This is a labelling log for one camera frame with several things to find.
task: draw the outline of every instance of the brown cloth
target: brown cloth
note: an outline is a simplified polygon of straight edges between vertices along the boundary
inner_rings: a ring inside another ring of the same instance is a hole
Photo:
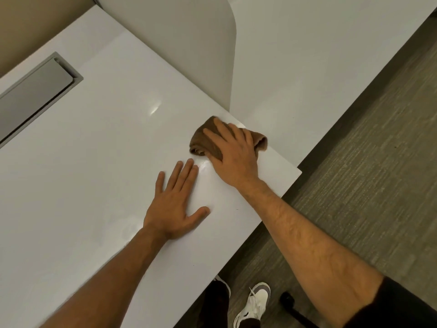
[[[190,141],[190,153],[194,155],[204,156],[205,151],[208,151],[211,153],[211,155],[220,161],[223,160],[223,155],[221,154],[220,148],[217,147],[216,144],[214,144],[211,139],[209,139],[204,133],[203,129],[209,129],[215,134],[220,135],[220,132],[217,130],[216,125],[214,124],[214,118],[215,116],[211,116],[206,120],[204,124],[202,124],[196,132],[194,132],[193,137]],[[235,137],[234,132],[232,131],[231,127],[227,125],[226,123],[223,123],[228,130],[232,133],[232,135]],[[264,135],[250,131],[250,134],[252,135],[252,139],[254,141],[254,150],[255,154],[258,157],[258,151],[265,151],[267,149],[267,137]]]

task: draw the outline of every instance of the metal vent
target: metal vent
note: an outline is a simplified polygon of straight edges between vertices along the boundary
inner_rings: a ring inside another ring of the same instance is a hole
[[[53,53],[0,95],[0,148],[84,78]]]

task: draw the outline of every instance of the finger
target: finger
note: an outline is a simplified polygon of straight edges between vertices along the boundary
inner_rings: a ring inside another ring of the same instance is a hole
[[[181,189],[181,192],[183,192],[186,195],[185,200],[188,200],[198,174],[199,174],[199,167],[194,165],[193,168],[190,170],[190,173],[188,174],[188,177],[185,180],[185,183],[183,184]]]
[[[179,176],[180,170],[182,169],[182,166],[183,166],[182,161],[178,161],[176,163],[176,166],[174,167],[173,172],[171,173],[171,176],[168,179],[167,187],[165,189],[166,191],[173,190],[173,187],[176,184],[176,181],[178,180],[178,176]]]
[[[254,147],[254,138],[252,137],[252,135],[250,134],[250,131],[248,129],[243,129],[243,133],[244,136],[246,138],[246,143],[250,146],[250,147]]]
[[[211,139],[211,141],[213,143],[215,143],[217,145],[218,148],[223,149],[223,147],[226,146],[226,140],[224,140],[222,137],[220,137],[219,135],[216,135],[214,132],[212,132],[209,129],[203,129],[203,133],[205,134],[205,136],[207,136],[208,138]]]
[[[165,178],[165,173],[163,171],[160,171],[155,183],[155,195],[162,193],[163,186],[164,186],[164,178]]]
[[[174,189],[176,191],[180,191],[183,187],[183,184],[185,183],[185,180],[187,179],[192,167],[194,165],[193,159],[188,159],[185,166],[183,167],[181,173],[179,174],[178,180],[176,181],[176,184],[174,185]]]
[[[232,133],[218,117],[214,119],[214,124],[216,125],[217,130],[220,132],[223,139],[225,139],[228,143],[232,143],[235,141],[235,138],[232,135]]]
[[[194,230],[210,213],[210,209],[206,206],[203,206],[199,208],[193,215],[188,216],[183,228],[183,234]]]
[[[244,138],[244,133],[239,129],[235,124],[229,123],[229,127],[235,134],[235,139],[240,145],[244,145],[246,143],[246,138]]]
[[[217,159],[215,156],[212,156],[212,154],[208,151],[205,151],[205,155],[206,157],[211,161],[212,166],[215,168],[215,166],[218,166],[219,164],[221,164],[222,162]]]

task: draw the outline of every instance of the hand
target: hand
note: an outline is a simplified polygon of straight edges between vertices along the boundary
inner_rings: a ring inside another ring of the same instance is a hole
[[[164,191],[165,173],[159,173],[155,198],[144,218],[144,228],[153,229],[157,237],[165,237],[165,240],[182,237],[198,226],[210,213],[208,207],[201,207],[193,215],[187,216],[188,198],[199,167],[194,165],[193,159],[188,159],[183,169],[182,166],[183,162],[178,161]]]
[[[258,164],[252,135],[249,130],[239,129],[230,123],[234,137],[218,118],[214,119],[214,124],[221,137],[208,129],[203,129],[203,133],[220,148],[223,160],[216,159],[209,152],[205,152],[205,155],[220,178],[241,191],[252,181],[258,180]]]

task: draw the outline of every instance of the shoe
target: shoe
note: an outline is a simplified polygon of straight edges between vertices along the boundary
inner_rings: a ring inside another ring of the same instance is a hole
[[[227,284],[225,281],[223,281],[223,280],[220,278],[220,276],[217,275],[217,276],[214,278],[213,281],[219,281],[219,282],[222,282],[222,283],[226,286],[226,288],[228,289],[229,298],[231,298],[231,288],[228,286],[228,284]]]
[[[237,314],[234,319],[234,328],[240,326],[240,322],[245,319],[261,320],[261,316],[266,311],[267,303],[270,300],[270,287],[264,283],[258,283],[252,289],[250,289],[249,297],[247,298],[247,304],[244,309]]]

